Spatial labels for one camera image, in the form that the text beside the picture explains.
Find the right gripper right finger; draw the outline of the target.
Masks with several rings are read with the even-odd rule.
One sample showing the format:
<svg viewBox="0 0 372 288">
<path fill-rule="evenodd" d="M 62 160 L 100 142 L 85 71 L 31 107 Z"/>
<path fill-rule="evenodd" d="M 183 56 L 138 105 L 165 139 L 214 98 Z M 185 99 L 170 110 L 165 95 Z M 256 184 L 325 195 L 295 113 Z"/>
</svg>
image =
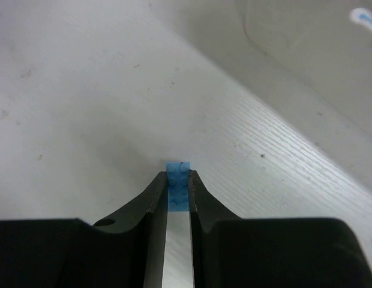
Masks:
<svg viewBox="0 0 372 288">
<path fill-rule="evenodd" d="M 372 287 L 351 228 L 336 218 L 241 218 L 188 177 L 196 287 Z"/>
</svg>

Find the small blue lego brick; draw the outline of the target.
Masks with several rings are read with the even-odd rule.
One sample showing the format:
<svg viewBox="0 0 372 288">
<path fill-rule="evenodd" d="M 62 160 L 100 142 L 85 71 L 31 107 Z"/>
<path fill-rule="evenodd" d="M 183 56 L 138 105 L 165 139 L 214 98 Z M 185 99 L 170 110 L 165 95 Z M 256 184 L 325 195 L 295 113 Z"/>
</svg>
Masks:
<svg viewBox="0 0 372 288">
<path fill-rule="evenodd" d="M 372 32 L 372 12 L 365 8 L 355 8 L 349 14 L 353 23 L 361 25 Z"/>
</svg>

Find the light blue lego brick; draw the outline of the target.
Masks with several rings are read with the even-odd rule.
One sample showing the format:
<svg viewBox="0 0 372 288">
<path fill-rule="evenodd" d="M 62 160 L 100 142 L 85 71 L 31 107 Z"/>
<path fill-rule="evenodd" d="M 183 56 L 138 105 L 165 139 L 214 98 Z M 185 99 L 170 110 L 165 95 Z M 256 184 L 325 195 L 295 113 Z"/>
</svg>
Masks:
<svg viewBox="0 0 372 288">
<path fill-rule="evenodd" d="M 167 193 L 169 212 L 189 211 L 188 176 L 189 162 L 167 162 Z"/>
</svg>

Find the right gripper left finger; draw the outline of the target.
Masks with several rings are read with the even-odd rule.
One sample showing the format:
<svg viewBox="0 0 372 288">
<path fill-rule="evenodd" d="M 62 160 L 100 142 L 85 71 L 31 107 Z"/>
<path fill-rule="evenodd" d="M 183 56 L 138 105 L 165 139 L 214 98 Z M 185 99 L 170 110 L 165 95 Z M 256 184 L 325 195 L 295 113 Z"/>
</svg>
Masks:
<svg viewBox="0 0 372 288">
<path fill-rule="evenodd" d="M 0 221 L 0 287 L 161 287 L 167 176 L 90 225 Z"/>
</svg>

